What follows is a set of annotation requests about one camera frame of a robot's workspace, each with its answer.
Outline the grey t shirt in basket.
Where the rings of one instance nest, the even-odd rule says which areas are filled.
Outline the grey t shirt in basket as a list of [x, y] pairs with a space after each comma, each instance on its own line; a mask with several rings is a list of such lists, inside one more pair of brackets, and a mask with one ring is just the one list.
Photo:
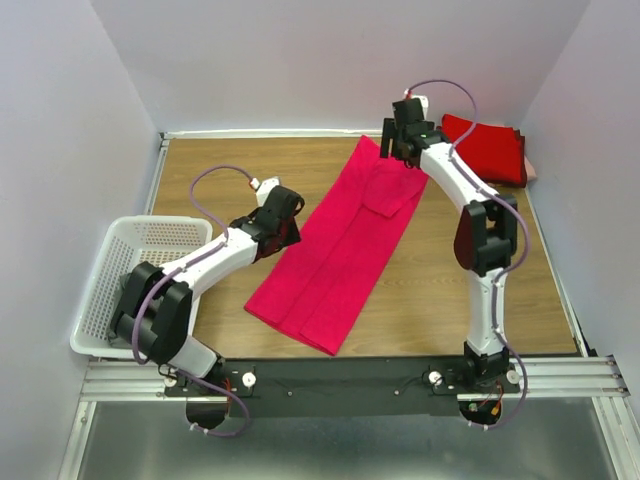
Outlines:
[[108, 322], [107, 339], [109, 346], [116, 349], [131, 349], [135, 313], [130, 278], [130, 273], [121, 275], [113, 295], [113, 311]]

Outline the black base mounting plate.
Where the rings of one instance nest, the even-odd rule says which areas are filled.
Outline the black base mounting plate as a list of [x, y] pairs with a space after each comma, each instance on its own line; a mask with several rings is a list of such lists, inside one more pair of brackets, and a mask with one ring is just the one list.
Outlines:
[[519, 390], [505, 373], [476, 375], [460, 355], [228, 359], [208, 380], [252, 418], [456, 416], [465, 398]]

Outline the white plastic laundry basket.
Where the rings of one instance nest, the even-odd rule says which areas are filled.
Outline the white plastic laundry basket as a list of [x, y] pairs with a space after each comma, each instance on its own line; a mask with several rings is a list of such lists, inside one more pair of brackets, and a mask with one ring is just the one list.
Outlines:
[[177, 260], [211, 241], [213, 228], [188, 216], [125, 216], [108, 228], [84, 289], [71, 349], [81, 355], [131, 360], [128, 344], [109, 340], [109, 325], [121, 292], [121, 281], [139, 263], [155, 266]]

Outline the folded light pink t shirt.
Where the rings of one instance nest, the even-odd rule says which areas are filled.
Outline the folded light pink t shirt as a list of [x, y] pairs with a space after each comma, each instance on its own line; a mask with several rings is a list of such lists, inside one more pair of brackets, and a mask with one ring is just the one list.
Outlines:
[[533, 182], [538, 178], [534, 166], [531, 164], [527, 157], [524, 157], [524, 168], [526, 173], [527, 182]]

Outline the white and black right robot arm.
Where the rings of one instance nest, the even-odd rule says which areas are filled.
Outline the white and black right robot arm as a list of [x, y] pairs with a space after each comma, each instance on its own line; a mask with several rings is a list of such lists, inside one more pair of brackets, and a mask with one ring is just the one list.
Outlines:
[[444, 377], [480, 392], [509, 369], [504, 345], [504, 287], [517, 251], [517, 201], [500, 196], [466, 165], [445, 135], [428, 121], [428, 99], [407, 95], [383, 121], [381, 156], [418, 168], [459, 211], [453, 250], [469, 273], [471, 322], [464, 353]]

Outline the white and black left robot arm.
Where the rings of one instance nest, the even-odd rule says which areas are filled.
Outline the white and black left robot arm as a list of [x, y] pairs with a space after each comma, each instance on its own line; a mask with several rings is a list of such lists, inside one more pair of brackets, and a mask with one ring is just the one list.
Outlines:
[[135, 359], [186, 372], [201, 395], [220, 387], [221, 357], [193, 337], [194, 303], [231, 273], [300, 241], [296, 216], [304, 199], [276, 179], [270, 182], [257, 194], [258, 206], [214, 240], [161, 266], [144, 261], [124, 276], [108, 333], [129, 346]]

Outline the aluminium frame rail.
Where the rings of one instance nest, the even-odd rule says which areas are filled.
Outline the aluminium frame rail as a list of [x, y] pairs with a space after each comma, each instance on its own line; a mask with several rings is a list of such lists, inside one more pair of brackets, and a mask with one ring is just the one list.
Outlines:
[[[617, 362], [611, 357], [529, 357], [527, 397], [582, 398], [630, 395]], [[98, 401], [178, 401], [183, 398], [213, 398], [187, 385], [175, 387], [153, 366], [133, 362], [95, 361], [87, 367], [81, 399]]]

